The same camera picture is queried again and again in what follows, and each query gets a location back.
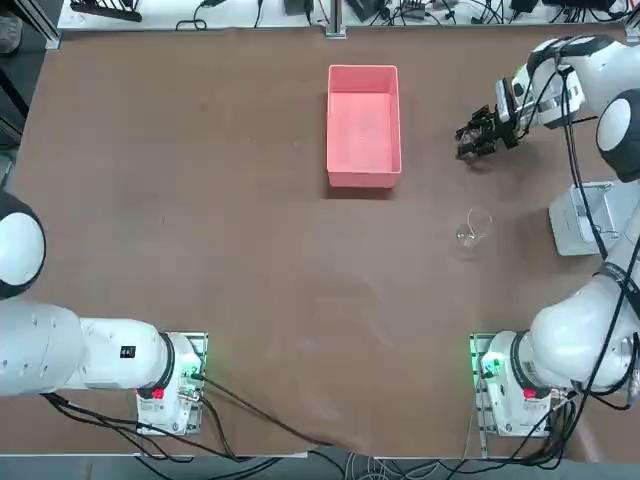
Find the metal bracket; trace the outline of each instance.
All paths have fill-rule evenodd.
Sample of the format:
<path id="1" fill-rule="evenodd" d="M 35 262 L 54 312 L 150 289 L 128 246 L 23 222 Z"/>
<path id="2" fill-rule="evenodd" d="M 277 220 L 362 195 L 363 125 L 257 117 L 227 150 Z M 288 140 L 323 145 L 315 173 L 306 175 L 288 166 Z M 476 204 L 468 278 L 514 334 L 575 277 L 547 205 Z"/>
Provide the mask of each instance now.
<path id="1" fill-rule="evenodd" d="M 206 376 L 206 368 L 207 368 L 207 351 L 209 347 L 209 334 L 207 332 L 177 332 L 185 337 L 187 340 L 193 345 L 193 350 L 196 355 L 200 357 L 202 361 L 202 368 L 200 369 L 200 374 L 202 376 Z M 204 382 L 200 382 L 200 394 L 204 394 Z M 191 406 L 191 412 L 189 414 L 189 421 L 187 423 L 187 432 L 189 435 L 196 435 L 200 433 L 200 428 L 202 426 L 202 404 L 200 402 L 196 402 Z"/>
<path id="2" fill-rule="evenodd" d="M 327 29 L 325 30 L 325 36 L 327 38 L 334 38 L 334 39 L 347 38 L 347 27 L 345 27 L 344 25 L 341 26 L 338 32 L 330 32 L 329 28 L 327 27 Z"/>
<path id="3" fill-rule="evenodd" d="M 640 39 L 640 4 L 633 7 L 625 19 L 624 29 L 627 32 L 627 40 L 637 42 Z"/>
<path id="4" fill-rule="evenodd" d="M 12 0 L 24 15 L 24 20 L 46 40 L 47 50 L 60 48 L 60 32 L 36 0 Z"/>
<path id="5" fill-rule="evenodd" d="M 471 352 L 471 369 L 473 372 L 473 385 L 476 396 L 476 412 L 478 417 L 478 435 L 480 437 L 480 455 L 482 458 L 489 458 L 489 443 L 487 433 L 496 433 L 496 423 L 493 418 L 491 400 L 487 393 L 487 387 L 482 378 L 482 368 L 480 361 L 491 344 L 495 335 L 474 333 L 469 336 L 469 351 Z"/>
<path id="6" fill-rule="evenodd" d="M 347 38 L 347 29 L 342 25 L 342 0 L 331 0 L 331 15 L 325 35 L 327 38 Z"/>

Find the black strap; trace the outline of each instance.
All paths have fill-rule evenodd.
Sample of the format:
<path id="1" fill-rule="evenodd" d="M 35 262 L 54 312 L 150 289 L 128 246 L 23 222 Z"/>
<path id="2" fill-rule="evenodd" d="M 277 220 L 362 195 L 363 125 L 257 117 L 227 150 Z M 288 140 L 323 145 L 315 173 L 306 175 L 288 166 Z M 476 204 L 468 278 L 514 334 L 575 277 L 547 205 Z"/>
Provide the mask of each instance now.
<path id="1" fill-rule="evenodd" d="M 167 386 L 169 385 L 169 381 L 171 381 L 171 377 L 173 374 L 173 367 L 175 366 L 175 363 L 176 363 L 176 351 L 173 347 L 173 342 L 169 338 L 169 335 L 167 335 L 164 332 L 158 332 L 158 335 L 162 340 L 164 340 L 164 343 L 167 346 L 167 366 L 165 367 L 164 372 L 162 373 L 162 376 L 155 383 L 155 385 L 148 388 L 138 389 L 138 395 L 146 399 L 150 399 L 153 397 L 154 390 L 158 388 L 160 389 L 167 388 Z"/>
<path id="2" fill-rule="evenodd" d="M 625 285 L 626 271 L 615 263 L 602 262 L 602 265 L 600 265 L 600 268 L 594 275 L 604 275 L 615 280 L 624 292 L 624 296 L 629 301 L 631 308 L 633 308 L 635 314 L 640 318 L 640 289 L 632 278 L 629 278 L 629 281 Z"/>
<path id="3" fill-rule="evenodd" d="M 22 98 L 20 92 L 18 92 L 18 89 L 2 68 L 0 68 L 0 88 L 4 90 L 9 100 L 11 100 L 11 103 L 13 103 L 20 114 L 26 119 L 27 115 L 29 115 L 29 105 L 27 105 L 27 102 Z"/>

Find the gray floor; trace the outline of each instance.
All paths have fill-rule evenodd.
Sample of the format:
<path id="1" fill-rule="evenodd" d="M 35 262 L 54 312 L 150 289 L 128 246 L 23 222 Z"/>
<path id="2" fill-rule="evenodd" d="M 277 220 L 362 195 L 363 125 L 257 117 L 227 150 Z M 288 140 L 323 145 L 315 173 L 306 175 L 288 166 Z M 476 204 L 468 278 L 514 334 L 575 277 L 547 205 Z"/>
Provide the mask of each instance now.
<path id="1" fill-rule="evenodd" d="M 325 449 L 341 465 L 346 461 L 346 453 L 337 449 Z M 399 462 L 402 468 L 409 468 L 415 462 Z M 153 465 L 173 480 L 206 480 L 216 475 L 224 475 L 236 469 L 245 469 L 253 463 L 235 467 L 229 460 L 211 457 L 199 457 L 187 465 L 154 462 Z M 469 470 L 482 468 L 486 463 L 473 462 Z M 365 457 L 362 457 L 356 469 L 356 476 L 366 469 Z M 65 480 L 157 480 L 152 472 L 146 470 L 137 461 L 126 457 L 4 457 L 0 458 L 0 472 L 3 480 L 41 480 L 60 478 Z M 547 472 L 537 468 L 505 467 L 495 472 L 474 475 L 474 479 L 493 480 L 637 480 L 640 466 L 636 465 L 584 465 L 563 462 L 555 471 Z M 440 468 L 429 479 L 444 480 L 447 471 Z M 265 472 L 251 477 L 256 480 L 283 479 L 294 480 L 340 480 L 342 474 L 335 466 L 324 459 L 312 456 L 309 459 L 286 459 Z M 456 478 L 467 478 L 457 475 Z"/>

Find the black cable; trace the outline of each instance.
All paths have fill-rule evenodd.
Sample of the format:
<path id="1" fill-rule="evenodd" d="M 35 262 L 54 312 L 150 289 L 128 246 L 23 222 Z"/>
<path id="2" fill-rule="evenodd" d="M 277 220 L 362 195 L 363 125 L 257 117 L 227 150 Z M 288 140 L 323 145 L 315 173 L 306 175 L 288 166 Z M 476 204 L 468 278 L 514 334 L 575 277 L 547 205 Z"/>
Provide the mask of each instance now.
<path id="1" fill-rule="evenodd" d="M 608 22 L 617 22 L 618 20 L 626 17 L 627 15 L 629 15 L 631 12 L 629 11 L 629 0 L 627 0 L 625 2 L 625 9 L 622 12 L 611 12 L 611 11 L 606 11 L 605 13 L 607 15 L 609 15 L 609 18 L 600 18 L 597 17 L 596 14 L 593 12 L 593 9 L 590 8 L 589 9 L 589 13 L 591 13 L 591 16 L 600 23 L 608 23 Z"/>
<path id="2" fill-rule="evenodd" d="M 193 25 L 193 27 L 200 31 L 200 30 L 206 30 L 208 28 L 207 22 L 205 22 L 204 20 L 202 20 L 201 18 L 196 18 L 198 15 L 198 11 L 201 8 L 204 8 L 207 3 L 207 0 L 203 1 L 200 3 L 200 5 L 198 5 L 196 7 L 196 9 L 193 11 L 193 19 L 192 20 L 180 20 L 178 23 L 176 23 L 176 29 L 175 31 L 177 32 L 178 30 L 180 30 L 180 27 L 182 25 Z"/>
<path id="3" fill-rule="evenodd" d="M 16 107 L 20 114 L 26 119 L 27 115 L 29 115 L 29 105 L 27 105 L 27 102 L 22 95 L 20 95 L 20 92 L 4 72 L 3 68 L 0 68 L 0 88 L 4 90 L 9 100 L 11 100 L 11 103 L 13 103 L 13 106 Z"/>
<path id="4" fill-rule="evenodd" d="M 449 3 L 447 3 L 447 0 L 442 0 L 442 4 L 444 5 L 444 8 L 447 9 L 447 11 L 449 12 L 449 18 L 453 20 L 453 24 L 457 25 L 458 22 L 456 22 L 456 12 L 454 12 L 453 10 L 451 10 L 451 7 L 449 6 Z"/>
<path id="5" fill-rule="evenodd" d="M 463 459 L 460 461 L 460 463 L 458 463 L 458 465 L 456 465 L 453 469 L 447 467 L 446 465 L 444 465 L 442 462 L 440 462 L 440 464 L 449 471 L 449 475 L 447 477 L 447 480 L 452 478 L 456 473 L 460 473 L 462 475 L 472 475 L 472 474 L 476 474 L 476 473 L 483 473 L 483 472 L 489 472 L 491 470 L 498 470 L 499 468 L 503 468 L 506 465 L 509 464 L 514 464 L 514 463 L 520 463 L 520 464 L 524 464 L 526 463 L 526 459 L 525 460 L 521 460 L 518 461 L 516 460 L 516 457 L 518 456 L 518 453 L 520 453 L 520 451 L 524 448 L 524 446 L 526 445 L 526 443 L 529 441 L 529 439 L 531 438 L 531 436 L 534 434 L 534 432 L 538 429 L 538 427 L 540 427 L 540 425 L 542 425 L 544 422 L 547 421 L 547 419 L 549 418 L 549 416 L 551 416 L 551 414 L 554 413 L 555 410 L 550 409 L 547 413 L 545 413 L 542 418 L 540 420 L 538 420 L 538 422 L 533 426 L 533 428 L 531 428 L 531 430 L 529 431 L 529 433 L 527 434 L 526 437 L 524 437 L 524 440 L 522 441 L 522 443 L 520 443 L 520 446 L 516 449 L 515 452 L 513 452 L 511 454 L 511 456 L 505 460 L 489 460 L 490 462 L 495 462 L 495 463 L 500 463 L 500 465 L 494 465 L 491 467 L 485 467 L 479 470 L 473 470 L 471 472 L 464 472 L 464 471 L 460 471 L 460 468 L 462 468 L 464 466 L 465 463 L 467 463 L 468 459 Z"/>
<path id="6" fill-rule="evenodd" d="M 580 18 L 580 9 L 579 8 L 574 8 L 572 13 L 573 13 L 573 15 L 571 15 L 571 20 L 569 20 L 569 23 L 576 23 L 578 18 Z"/>
<path id="7" fill-rule="evenodd" d="M 331 23 L 331 20 L 329 20 L 329 17 L 327 16 L 327 12 L 324 9 L 324 5 L 322 4 L 322 0 L 318 0 L 318 5 L 320 5 L 320 10 L 322 10 L 322 16 L 324 17 L 325 21 L 327 23 Z"/>
<path id="8" fill-rule="evenodd" d="M 582 203 L 583 203 L 585 215 L 587 217 L 587 220 L 589 220 L 589 226 L 591 227 L 591 232 L 593 233 L 596 245 L 598 246 L 598 251 L 600 252 L 600 256 L 604 260 L 607 258 L 607 255 L 608 255 L 607 248 L 605 247 L 604 242 L 602 241 L 602 237 L 600 236 L 600 232 L 596 228 L 595 222 L 593 221 L 593 216 L 591 215 L 591 208 L 589 207 L 589 202 L 587 201 L 587 194 L 584 191 L 582 175 L 580 173 L 580 167 L 578 165 L 578 155 L 576 153 L 575 139 L 573 137 L 571 106 L 569 103 L 569 88 L 567 85 L 568 73 L 566 73 L 565 71 L 565 72 L 559 72 L 559 74 L 562 77 L 562 93 L 564 95 L 564 96 L 561 95 L 560 97 L 560 104 L 564 105 L 564 108 L 566 108 L 566 112 L 564 112 L 564 108 L 562 108 L 563 117 L 565 118 L 565 125 L 563 127 L 563 130 L 565 132 L 565 140 L 569 142 L 569 140 L 566 139 L 567 130 L 570 138 L 570 142 L 567 143 L 567 145 L 570 147 L 569 163 L 572 164 L 573 170 L 575 173 L 574 186 L 577 186 L 578 189 L 580 190 L 580 196 L 582 197 Z"/>
<path id="9" fill-rule="evenodd" d="M 415 466 L 411 467 L 410 469 L 408 469 L 406 471 L 402 470 L 400 468 L 400 465 L 398 465 L 395 460 L 391 460 L 389 463 L 391 463 L 396 468 L 396 470 L 394 470 L 393 468 L 389 467 L 388 464 L 385 464 L 385 467 L 387 467 L 393 473 L 395 473 L 397 475 L 401 475 L 401 476 L 406 478 L 407 475 L 412 475 L 413 473 L 415 473 L 415 472 L 417 472 L 419 470 L 424 470 L 427 467 L 431 467 L 431 466 L 437 465 L 438 464 L 438 460 L 429 460 L 428 462 L 424 462 L 424 463 L 421 463 L 419 465 L 415 465 Z"/>
<path id="10" fill-rule="evenodd" d="M 146 456 L 153 458 L 155 460 L 170 460 L 174 463 L 191 463 L 193 461 L 193 457 L 191 457 L 190 459 L 181 459 L 181 458 L 175 458 L 172 455 L 168 454 L 162 447 L 160 447 L 160 445 L 158 445 L 158 443 L 153 440 L 152 438 L 147 437 L 146 435 L 139 433 L 133 429 L 127 428 L 127 427 L 119 427 L 116 425 L 112 425 L 111 423 L 107 422 L 107 421 L 101 421 L 101 420 L 89 420 L 87 418 L 82 418 L 82 417 L 78 417 L 77 415 L 73 415 L 72 413 L 69 413 L 67 411 L 64 410 L 64 408 L 59 405 L 58 403 L 56 403 L 55 401 L 52 401 L 50 399 L 47 398 L 47 401 L 49 401 L 49 403 L 51 404 L 51 406 L 53 408 L 55 408 L 59 413 L 61 413 L 62 415 L 64 415 L 67 418 L 70 418 L 71 420 L 74 420 L 76 422 L 79 423 L 85 423 L 88 425 L 94 425 L 100 428 L 109 428 L 114 430 L 115 432 L 117 432 L 118 434 L 120 434 L 121 436 L 123 436 L 123 438 L 125 438 L 129 443 L 135 445 L 137 447 L 138 450 L 140 450 L 143 454 L 145 454 Z M 154 454 L 152 454 L 151 452 L 149 452 L 146 448 L 144 448 L 142 445 L 140 445 L 138 442 L 136 442 L 135 440 L 129 438 L 128 436 L 124 435 L 124 433 L 122 432 L 127 432 L 130 433 L 132 435 L 136 435 L 139 438 L 142 438 L 143 440 L 147 440 L 149 443 L 151 443 L 156 450 L 158 450 L 160 452 L 160 454 L 162 455 L 161 457 L 158 457 Z"/>
<path id="11" fill-rule="evenodd" d="M 253 28 L 258 28 L 258 23 L 260 23 L 260 14 L 262 13 L 262 2 L 263 0 L 258 0 L 258 14 L 256 15 L 256 21 L 253 24 Z"/>
<path id="12" fill-rule="evenodd" d="M 542 97 L 544 96 L 545 92 L 547 91 L 547 88 L 549 88 L 549 85 L 551 84 L 551 80 L 553 80 L 553 77 L 556 76 L 556 73 L 552 73 L 551 75 L 549 75 L 549 78 L 547 79 L 547 83 L 544 84 L 544 87 L 542 87 L 542 91 L 540 92 L 540 94 L 538 95 L 538 98 L 536 99 L 536 103 L 534 103 L 533 108 L 531 109 L 531 115 L 529 115 L 529 120 L 527 120 L 527 125 L 524 127 L 524 130 L 522 131 L 522 134 L 518 137 L 518 140 L 522 140 L 528 133 L 529 133 L 529 127 L 531 127 L 531 123 L 533 122 L 533 118 L 536 115 L 536 110 L 538 110 L 538 106 L 540 105 L 540 102 L 542 101 Z M 527 93 L 529 92 L 529 89 L 531 87 L 531 84 L 533 83 L 533 74 L 531 76 L 531 78 L 529 79 L 529 85 L 527 86 Z M 520 114 L 518 115 L 518 122 L 517 124 L 520 123 L 520 117 L 522 116 L 522 112 L 524 111 L 524 106 L 525 106 L 525 102 L 527 99 L 527 94 L 525 94 L 525 98 L 522 101 L 522 108 L 520 109 Z"/>
<path id="13" fill-rule="evenodd" d="M 371 20 L 371 23 L 369 24 L 369 26 L 372 26 L 374 23 L 376 23 L 376 20 L 378 19 L 379 16 L 380 16 L 380 10 L 378 10 L 378 13 L 376 13 L 376 16 L 373 17 L 373 20 Z"/>
<path id="14" fill-rule="evenodd" d="M 640 354 L 640 338 L 638 337 L 637 333 L 634 333 L 633 334 L 633 352 L 631 353 L 631 362 L 629 363 L 629 366 L 627 367 L 627 371 L 625 372 L 624 376 L 614 385 L 609 387 L 607 390 L 604 390 L 602 392 L 591 392 L 591 396 L 606 397 L 607 395 L 611 395 L 612 393 L 615 393 L 618 390 L 620 390 L 624 386 L 624 384 L 627 383 L 629 379 L 631 379 L 631 375 L 633 375 L 633 371 L 636 368 L 636 361 L 638 360 L 639 354 Z"/>
<path id="15" fill-rule="evenodd" d="M 309 451 L 310 455 L 316 455 L 318 457 L 324 458 L 327 462 L 329 462 L 330 464 L 332 464 L 333 466 L 335 466 L 338 470 L 340 470 L 340 473 L 342 474 L 342 476 L 344 477 L 345 474 L 345 470 L 344 468 L 342 468 L 340 466 L 340 464 L 338 462 L 336 462 L 333 458 L 331 458 L 329 455 L 326 455 L 322 452 L 319 452 L 317 450 L 310 450 Z"/>
<path id="16" fill-rule="evenodd" d="M 472 2 L 475 3 L 477 5 L 480 5 L 481 7 L 486 7 L 487 10 L 489 10 L 489 12 L 491 12 L 491 18 L 495 18 L 496 19 L 496 23 L 504 23 L 504 22 L 498 22 L 498 19 L 500 18 L 500 15 L 498 15 L 498 13 L 489 6 L 489 0 L 487 0 L 486 3 L 481 3 L 478 0 L 466 0 L 468 2 Z"/>
<path id="17" fill-rule="evenodd" d="M 213 417 L 213 421 L 216 424 L 216 429 L 218 430 L 218 437 L 220 438 L 220 443 L 222 443 L 222 448 L 224 449 L 225 453 L 236 462 L 242 461 L 242 459 L 238 458 L 236 454 L 233 452 L 233 450 L 231 449 L 231 447 L 229 446 L 227 437 L 224 434 L 224 429 L 222 428 L 222 420 L 220 419 L 220 415 L 218 414 L 218 411 L 211 404 L 211 402 L 207 400 L 205 397 L 200 397 L 200 402 L 202 402 L 205 408 L 209 410 L 209 413 L 211 413 L 211 416 Z"/>
<path id="18" fill-rule="evenodd" d="M 398 7 L 398 12 L 400 13 L 400 19 L 402 20 L 402 25 L 404 27 L 406 27 L 407 26 L 407 22 L 405 22 L 405 20 L 404 20 L 404 12 L 402 10 L 402 6 Z"/>
<path id="19" fill-rule="evenodd" d="M 223 392 L 226 395 L 230 396 L 231 398 L 233 398 L 237 402 L 241 403 L 242 405 L 247 407 L 249 410 L 251 410 L 256 415 L 258 415 L 258 416 L 270 421 L 271 423 L 274 423 L 275 425 L 279 426 L 283 430 L 286 430 L 290 434 L 292 434 L 292 435 L 294 435 L 294 436 L 296 436 L 296 437 L 298 437 L 298 438 L 300 438 L 300 439 L 302 439 L 302 440 L 304 440 L 306 442 L 313 443 L 313 444 L 316 444 L 316 445 L 321 445 L 323 447 L 331 447 L 331 446 L 333 446 L 332 443 L 325 442 L 324 440 L 318 440 L 317 438 L 313 438 L 313 437 L 310 437 L 309 435 L 305 435 L 304 433 L 299 432 L 295 428 L 290 427 L 289 425 L 287 425 L 286 423 L 283 423 L 282 421 L 278 420 L 274 416 L 269 415 L 268 413 L 265 413 L 264 411 L 260 410 L 258 407 L 252 405 L 248 401 L 246 401 L 243 398 L 241 398 L 240 396 L 236 395 L 235 393 L 233 393 L 228 388 L 220 385 L 217 382 L 214 382 L 213 380 L 211 380 L 211 379 L 209 379 L 209 378 L 207 378 L 207 377 L 205 377 L 203 375 L 194 374 L 194 375 L 191 375 L 191 378 L 194 378 L 196 380 L 201 380 L 201 381 L 203 381 L 205 383 L 208 383 L 212 387 L 216 388 L 217 390 L 220 390 L 221 392 Z"/>
<path id="20" fill-rule="evenodd" d="M 482 10 L 482 14 L 480 15 L 480 23 L 484 23 L 484 16 L 487 14 L 487 7 L 489 6 L 489 2 L 491 0 L 485 0 L 484 9 Z"/>
<path id="21" fill-rule="evenodd" d="M 156 427 L 154 425 L 150 425 L 148 423 L 141 423 L 141 422 L 138 422 L 136 420 L 126 420 L 126 419 L 122 419 L 122 418 L 113 418 L 113 417 L 109 417 L 107 415 L 102 415 L 102 414 L 94 412 L 92 410 L 89 410 L 89 409 L 82 408 L 82 407 L 79 407 L 77 405 L 74 405 L 71 402 L 69 402 L 67 399 L 65 399 L 64 397 L 61 397 L 60 395 L 57 395 L 57 394 L 43 394 L 42 396 L 44 398 L 46 398 L 47 401 L 49 401 L 49 403 L 52 406 L 54 406 L 54 408 L 57 405 L 57 406 L 65 408 L 65 409 L 72 410 L 74 412 L 90 416 L 90 417 L 92 417 L 94 419 L 97 419 L 99 421 L 106 421 L 106 422 L 111 423 L 111 424 L 120 423 L 120 424 L 123 424 L 123 425 L 130 425 L 130 426 L 134 427 L 135 429 L 145 428 L 147 430 L 153 430 L 155 432 L 162 433 L 162 434 L 164 434 L 164 435 L 166 435 L 166 436 L 168 436 L 168 437 L 170 437 L 170 438 L 172 438 L 174 440 L 177 440 L 178 442 L 184 443 L 185 445 L 189 445 L 191 447 L 199 448 L 200 450 L 203 450 L 203 451 L 205 451 L 207 453 L 212 453 L 213 455 L 218 455 L 219 457 L 228 458 L 228 456 L 223 452 L 219 452 L 217 450 L 214 450 L 213 448 L 207 447 L 206 445 L 203 445 L 201 443 L 193 442 L 193 441 L 188 440 L 188 439 L 186 439 L 186 438 L 184 438 L 184 437 L 182 437 L 180 435 L 176 435 L 173 432 L 170 432 L 168 430 L 164 430 L 162 428 L 158 428 L 158 427 Z M 90 424 L 93 424 L 93 425 L 96 425 L 96 424 L 100 425 L 99 422 L 93 422 L 92 423 L 91 420 L 87 420 L 87 419 L 83 419 L 83 420 L 84 421 L 82 423 L 90 423 Z"/>
<path id="22" fill-rule="evenodd" d="M 614 410 L 618 410 L 619 412 L 625 412 L 627 410 L 629 410 L 632 405 L 627 403 L 625 405 L 614 405 L 611 402 L 608 402 L 607 400 L 605 400 L 604 398 L 600 398 L 600 397 L 594 397 L 593 395 L 591 395 L 592 398 L 596 399 L 597 401 L 599 401 L 600 403 L 603 403 L 604 405 L 606 405 L 609 408 L 612 408 Z"/>
<path id="23" fill-rule="evenodd" d="M 581 118 L 580 120 L 573 120 L 571 123 L 573 123 L 574 125 L 577 125 L 578 123 L 590 122 L 591 120 L 597 120 L 597 119 L 598 117 L 596 115 L 592 115 L 590 117 Z"/>
<path id="24" fill-rule="evenodd" d="M 435 17 L 435 15 L 432 15 L 432 14 L 430 14 L 429 12 L 426 12 L 426 14 L 425 14 L 425 18 L 426 18 L 426 17 L 432 18 L 433 20 L 435 20 L 435 22 L 436 22 L 439 26 L 444 27 L 444 25 L 442 25 L 442 23 L 440 23 L 440 20 L 438 20 L 438 19 Z"/>
<path id="25" fill-rule="evenodd" d="M 560 11 L 558 12 L 558 14 L 555 17 L 553 17 L 553 19 L 549 23 L 554 23 L 558 18 L 560 18 L 560 15 L 562 15 L 562 13 L 564 12 L 565 8 L 566 8 L 565 6 L 562 6 L 560 8 Z"/>

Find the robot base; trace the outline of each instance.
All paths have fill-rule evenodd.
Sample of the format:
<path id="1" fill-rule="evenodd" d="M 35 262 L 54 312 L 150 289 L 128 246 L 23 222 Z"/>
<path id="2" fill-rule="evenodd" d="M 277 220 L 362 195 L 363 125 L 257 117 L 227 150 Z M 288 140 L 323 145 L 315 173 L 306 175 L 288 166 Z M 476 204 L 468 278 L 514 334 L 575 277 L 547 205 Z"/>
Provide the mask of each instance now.
<path id="1" fill-rule="evenodd" d="M 207 333 L 167 332 L 175 350 L 175 362 L 169 385 L 152 398 L 136 395 L 138 421 L 167 430 L 176 435 L 197 434 L 202 423 L 204 389 L 202 381 L 190 378 L 193 373 L 205 374 Z M 144 435 L 162 435 L 155 430 L 138 429 Z"/>
<path id="2" fill-rule="evenodd" d="M 481 432 L 525 437 L 551 409 L 551 395 L 541 399 L 525 398 L 525 392 L 513 374 L 511 343 L 515 335 L 514 332 L 500 332 L 495 336 L 471 336 L 476 407 L 480 412 L 478 421 L 484 423 L 480 425 L 484 427 Z M 545 427 L 541 425 L 531 436 L 548 436 Z"/>

